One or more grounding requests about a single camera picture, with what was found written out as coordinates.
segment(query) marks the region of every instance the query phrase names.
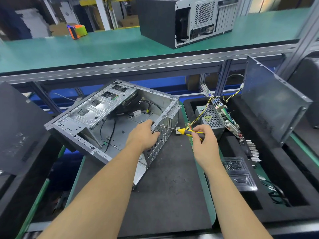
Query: person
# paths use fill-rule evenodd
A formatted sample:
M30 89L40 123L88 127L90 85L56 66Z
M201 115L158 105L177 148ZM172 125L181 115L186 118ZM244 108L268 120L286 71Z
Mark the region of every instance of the person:
M152 121L147 120L130 132L125 148L84 186L39 239L117 238L139 156L152 147L160 135L159 132L151 133L151 124ZM205 133L202 143L196 133L192 134L194 156L209 178L223 237L272 238L224 169L212 129L199 125L193 130Z

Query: person's right arm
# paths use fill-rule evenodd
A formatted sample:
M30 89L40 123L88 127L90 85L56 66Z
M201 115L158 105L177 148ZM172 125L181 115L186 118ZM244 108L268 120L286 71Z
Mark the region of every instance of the person's right arm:
M193 129L205 133L203 143L193 132L194 156L209 179L220 228L225 239L272 238L228 176L219 157L216 137L209 125Z

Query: yellow and black screwdriver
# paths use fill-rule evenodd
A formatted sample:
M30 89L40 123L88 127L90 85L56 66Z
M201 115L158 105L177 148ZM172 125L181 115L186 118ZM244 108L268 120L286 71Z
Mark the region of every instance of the yellow and black screwdriver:
M179 131L182 135L187 135L189 137L193 137L192 136L192 132L195 132L193 130L186 130L185 128L182 128L182 129L176 129L176 128L172 128L172 127L168 127L168 126L163 126L163 125L160 125L162 127L165 127L165 128L169 128L169 129L173 129L173 130L176 130L176 131ZM205 133L203 132L195 132L198 134L199 138L204 141L205 139Z

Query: green table surface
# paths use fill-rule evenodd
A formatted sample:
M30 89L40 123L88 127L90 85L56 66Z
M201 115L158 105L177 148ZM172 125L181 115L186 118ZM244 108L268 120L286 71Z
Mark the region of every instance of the green table surface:
M293 40L307 13L308 8L299 8L241 16L232 32L178 49L142 36L139 28L89 33L78 40L7 41L0 44L0 73Z

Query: screwdriver handle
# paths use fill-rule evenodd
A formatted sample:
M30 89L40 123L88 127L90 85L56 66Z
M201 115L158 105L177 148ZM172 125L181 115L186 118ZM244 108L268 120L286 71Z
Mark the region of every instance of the screwdriver handle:
M186 130L185 128L179 129L179 130L181 130L181 131L179 131L181 134L185 134L185 135L190 136L190 137L193 137L193 136L192 136L192 132L195 132L195 131L193 131L193 130ZM197 135L199 136L199 138L200 138L202 141L204 141L204 139L205 139L205 133L203 133L203 132L195 132L195 133L197 133Z

